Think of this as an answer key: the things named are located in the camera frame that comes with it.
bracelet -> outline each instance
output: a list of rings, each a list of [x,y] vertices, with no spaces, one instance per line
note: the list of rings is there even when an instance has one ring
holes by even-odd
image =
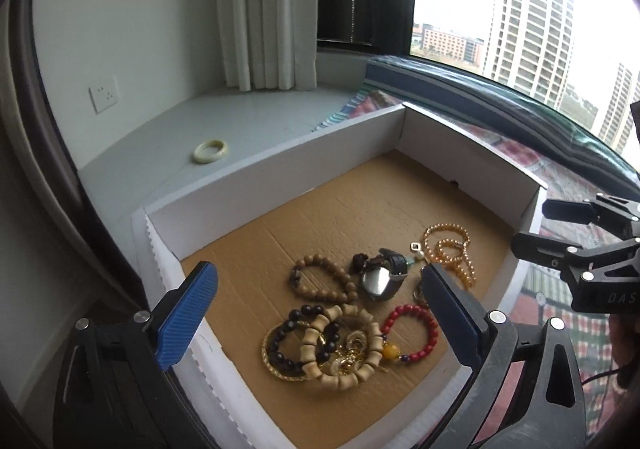
[[[436,246],[434,251],[431,250],[429,246],[429,236],[436,232],[447,231],[456,233],[462,236],[462,241],[458,241],[457,239],[439,239],[436,242]],[[471,238],[469,233],[460,225],[454,225],[453,223],[437,223],[436,225],[431,225],[425,232],[423,236],[423,244],[424,244],[424,258],[428,260],[430,263],[440,263],[446,269],[452,269],[460,281],[462,281],[462,285],[465,290],[468,290],[476,283],[476,271],[474,269],[471,260],[469,260],[469,255],[466,251],[469,243],[471,243]],[[460,255],[455,257],[451,257],[446,252],[444,252],[445,248],[453,248],[459,249]]]
[[[324,363],[329,360],[330,354],[326,351],[327,346],[317,355],[316,346],[319,336],[326,331],[329,324],[335,323],[335,320],[340,317],[357,318],[362,322],[367,331],[367,349],[361,350],[356,347],[346,355],[342,355],[340,368],[342,368],[342,363],[348,363],[349,367],[343,368],[344,371],[339,371],[340,368],[338,368],[338,375],[328,375],[322,372],[318,366],[318,362]],[[318,379],[323,389],[332,391],[350,389],[358,385],[359,382],[366,381],[380,364],[384,347],[382,332],[378,323],[373,322],[373,316],[365,309],[358,310],[357,306],[350,304],[335,305],[324,310],[322,314],[318,314],[309,324],[302,342],[300,361],[304,363],[303,371],[309,380]]]
[[[338,282],[341,283],[344,291],[337,292],[335,290],[326,291],[322,289],[313,290],[307,285],[301,285],[300,279],[302,278],[302,269],[313,266],[323,267],[329,271],[334,276],[334,279],[337,279]],[[322,257],[320,254],[316,254],[314,256],[305,255],[303,259],[297,260],[295,266],[291,269],[289,284],[295,293],[308,301],[350,303],[356,301],[358,298],[358,292],[356,290],[357,287],[355,283],[351,282],[351,278],[349,274],[347,274],[346,270],[339,267],[337,263],[334,263],[327,257]]]
[[[302,321],[304,316],[311,317],[324,312],[320,305],[302,305],[299,309],[289,312],[289,318],[282,324],[275,325],[264,336],[262,341],[262,361],[272,375],[287,382],[301,382],[306,380],[305,372],[302,371],[304,363],[295,363],[280,352],[280,342],[297,327],[308,328],[309,324]],[[322,346],[326,348],[328,342],[325,336],[319,336]]]
[[[394,322],[401,315],[412,315],[423,321],[425,326],[427,326],[429,340],[418,352],[410,353],[408,355],[402,354],[395,344],[386,342],[386,334],[389,333]],[[388,361],[400,360],[404,363],[415,363],[429,355],[433,351],[433,347],[438,342],[438,324],[436,323],[436,320],[431,316],[430,312],[426,308],[418,306],[417,304],[396,306],[396,308],[386,318],[386,321],[380,331],[382,332],[384,339],[382,356]]]
[[[217,147],[218,150],[215,153],[206,154],[205,151],[210,148]],[[191,155],[193,161],[199,164],[209,164],[220,160],[229,152],[229,146],[226,145],[224,140],[207,140],[202,142],[196,149],[194,149]]]

white curtain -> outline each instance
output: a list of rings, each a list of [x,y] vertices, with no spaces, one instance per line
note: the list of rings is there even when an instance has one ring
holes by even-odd
[[[313,90],[318,0],[217,0],[227,86]]]

tall white building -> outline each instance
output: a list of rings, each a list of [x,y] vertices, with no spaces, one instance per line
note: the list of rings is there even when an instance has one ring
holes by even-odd
[[[620,63],[604,120],[596,120],[591,129],[617,153],[622,153],[633,130],[634,121],[629,106],[636,100],[640,100],[640,74],[634,76],[629,68]]]
[[[558,108],[574,40],[574,0],[495,0],[482,74]]]

high-rise building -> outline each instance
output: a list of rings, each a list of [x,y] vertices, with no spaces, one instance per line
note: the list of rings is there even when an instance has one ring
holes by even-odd
[[[602,124],[596,122],[595,129],[592,130],[594,133],[597,131],[598,138],[617,153],[622,153],[634,127],[629,106],[635,100],[640,100],[640,74],[634,79],[631,70],[620,63],[604,120]]]
[[[414,23],[412,46],[425,52],[443,55],[479,66],[482,59],[484,40],[441,30],[427,23]]]
[[[558,108],[574,46],[574,0],[495,0],[485,77]]]

plaid fabric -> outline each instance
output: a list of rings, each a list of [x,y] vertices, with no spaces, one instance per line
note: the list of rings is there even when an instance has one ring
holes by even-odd
[[[331,115],[316,129],[338,124],[349,118],[386,108],[401,102],[387,93],[377,90],[365,82],[357,95],[339,112]],[[482,129],[476,125],[457,122],[445,116],[452,123],[462,127],[484,143],[500,150],[517,164],[534,172],[548,184],[548,198],[580,201],[591,198],[598,188],[560,164],[540,155],[532,149],[499,134]],[[555,222],[543,218],[541,233],[580,243],[584,247],[608,244],[616,238],[593,225]],[[571,310],[572,296],[569,288],[557,270],[531,265],[525,278],[521,293],[536,297],[542,294],[545,305],[537,318],[529,318],[530,323],[544,324],[548,318],[561,318],[569,329],[572,344],[580,368],[580,379],[607,371],[612,367],[611,344],[609,342],[609,323],[606,315],[584,315]],[[587,435],[590,437],[602,426],[602,413],[606,402],[607,390],[620,394],[615,378],[607,377],[590,382],[583,387],[586,403]]]

